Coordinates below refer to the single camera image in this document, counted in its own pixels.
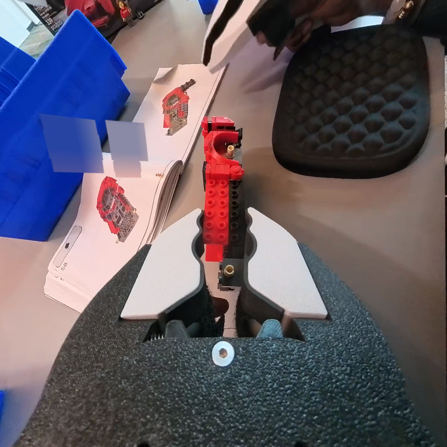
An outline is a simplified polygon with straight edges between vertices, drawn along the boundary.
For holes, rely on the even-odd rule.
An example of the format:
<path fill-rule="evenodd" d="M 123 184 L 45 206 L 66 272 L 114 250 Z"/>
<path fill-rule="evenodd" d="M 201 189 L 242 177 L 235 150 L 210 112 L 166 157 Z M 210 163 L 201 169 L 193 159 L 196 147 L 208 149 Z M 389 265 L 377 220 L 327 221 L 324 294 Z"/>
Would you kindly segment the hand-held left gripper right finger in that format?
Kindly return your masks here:
<path fill-rule="evenodd" d="M 295 238 L 253 207 L 246 210 L 244 283 L 254 295 L 292 319 L 324 320 L 328 311 Z"/>

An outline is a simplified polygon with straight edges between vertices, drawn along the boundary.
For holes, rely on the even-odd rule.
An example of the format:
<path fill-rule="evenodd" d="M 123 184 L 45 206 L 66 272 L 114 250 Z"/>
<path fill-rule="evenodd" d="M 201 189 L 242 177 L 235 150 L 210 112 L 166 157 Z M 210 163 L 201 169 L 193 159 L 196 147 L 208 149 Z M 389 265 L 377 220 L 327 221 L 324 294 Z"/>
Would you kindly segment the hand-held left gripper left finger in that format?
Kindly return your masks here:
<path fill-rule="evenodd" d="M 201 291 L 202 216 L 195 209 L 155 239 L 121 312 L 123 320 L 156 320 Z"/>

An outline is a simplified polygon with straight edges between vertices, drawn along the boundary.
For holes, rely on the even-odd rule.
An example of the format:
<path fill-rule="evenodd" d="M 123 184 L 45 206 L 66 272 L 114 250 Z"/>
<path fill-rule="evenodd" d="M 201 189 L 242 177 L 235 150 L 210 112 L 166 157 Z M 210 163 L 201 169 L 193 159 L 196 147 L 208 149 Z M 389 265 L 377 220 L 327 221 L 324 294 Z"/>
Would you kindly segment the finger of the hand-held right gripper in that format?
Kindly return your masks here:
<path fill-rule="evenodd" d="M 264 3 L 265 0 L 243 0 L 238 12 L 230 20 L 225 31 L 213 46 L 209 62 L 210 73 L 215 73 L 224 68 L 249 42 L 253 35 L 249 29 L 248 20 Z"/>
<path fill-rule="evenodd" d="M 242 5 L 242 0 L 219 0 L 211 15 L 206 36 L 203 42 L 202 63 L 208 66 L 213 46 L 225 31 L 226 26 Z"/>

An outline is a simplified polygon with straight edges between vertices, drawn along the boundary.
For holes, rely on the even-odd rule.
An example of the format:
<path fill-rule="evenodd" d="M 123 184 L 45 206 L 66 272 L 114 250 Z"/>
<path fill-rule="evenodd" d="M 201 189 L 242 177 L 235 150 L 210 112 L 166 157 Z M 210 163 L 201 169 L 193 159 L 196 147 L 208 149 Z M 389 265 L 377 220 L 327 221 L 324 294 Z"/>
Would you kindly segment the red brick toy car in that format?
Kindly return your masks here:
<path fill-rule="evenodd" d="M 225 116 L 204 117 L 203 243 L 205 260 L 219 264 L 221 291 L 244 285 L 245 219 L 242 129 Z"/>

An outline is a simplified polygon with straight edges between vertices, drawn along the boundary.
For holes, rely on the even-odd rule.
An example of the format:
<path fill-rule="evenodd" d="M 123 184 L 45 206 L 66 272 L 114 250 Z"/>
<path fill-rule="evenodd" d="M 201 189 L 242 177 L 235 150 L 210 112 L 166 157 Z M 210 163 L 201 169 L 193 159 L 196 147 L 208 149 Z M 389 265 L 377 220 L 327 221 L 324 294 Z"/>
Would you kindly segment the person's right hand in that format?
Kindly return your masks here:
<path fill-rule="evenodd" d="M 384 16 L 391 0 L 297 0 L 290 1 L 294 17 L 307 18 L 297 25 L 286 41 L 286 48 L 295 52 L 307 42 L 314 25 L 322 23 L 342 26 L 364 15 Z"/>

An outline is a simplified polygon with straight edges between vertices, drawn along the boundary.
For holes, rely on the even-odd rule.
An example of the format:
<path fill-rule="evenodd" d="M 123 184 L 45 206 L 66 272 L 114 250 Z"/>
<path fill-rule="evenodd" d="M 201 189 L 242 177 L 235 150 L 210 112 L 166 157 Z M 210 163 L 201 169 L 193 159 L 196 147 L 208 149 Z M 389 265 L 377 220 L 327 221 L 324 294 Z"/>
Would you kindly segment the white instruction booklet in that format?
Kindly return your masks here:
<path fill-rule="evenodd" d="M 139 177 L 119 176 L 113 156 L 103 172 L 85 173 L 70 231 L 48 265 L 44 295 L 82 312 L 98 291 L 161 233 L 201 123 L 220 85 L 202 64 L 160 68 L 133 122 L 111 122 L 112 135 L 146 137 Z"/>

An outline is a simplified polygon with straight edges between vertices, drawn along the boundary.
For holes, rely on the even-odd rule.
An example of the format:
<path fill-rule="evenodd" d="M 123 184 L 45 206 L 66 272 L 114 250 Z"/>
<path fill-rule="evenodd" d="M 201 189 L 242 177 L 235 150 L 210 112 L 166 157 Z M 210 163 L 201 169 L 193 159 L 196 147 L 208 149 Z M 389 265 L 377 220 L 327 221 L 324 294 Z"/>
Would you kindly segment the black honeycomb wrist rest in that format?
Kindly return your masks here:
<path fill-rule="evenodd" d="M 323 26 L 288 64 L 272 148 L 297 174 L 377 178 L 415 159 L 429 124 L 428 58 L 418 32 Z"/>

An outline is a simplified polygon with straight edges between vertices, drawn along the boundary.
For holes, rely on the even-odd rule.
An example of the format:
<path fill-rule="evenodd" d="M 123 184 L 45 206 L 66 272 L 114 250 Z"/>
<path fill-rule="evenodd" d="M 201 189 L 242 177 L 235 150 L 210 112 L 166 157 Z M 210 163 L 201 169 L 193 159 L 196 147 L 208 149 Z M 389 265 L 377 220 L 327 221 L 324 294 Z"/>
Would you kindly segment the black toy set box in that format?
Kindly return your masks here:
<path fill-rule="evenodd" d="M 142 19 L 144 13 L 160 3 L 159 0 L 47 0 L 24 1 L 42 24 L 53 34 L 59 31 L 70 14 L 80 11 L 104 37 L 109 37 L 129 24 L 123 19 L 120 4 L 128 8 L 133 21 Z"/>

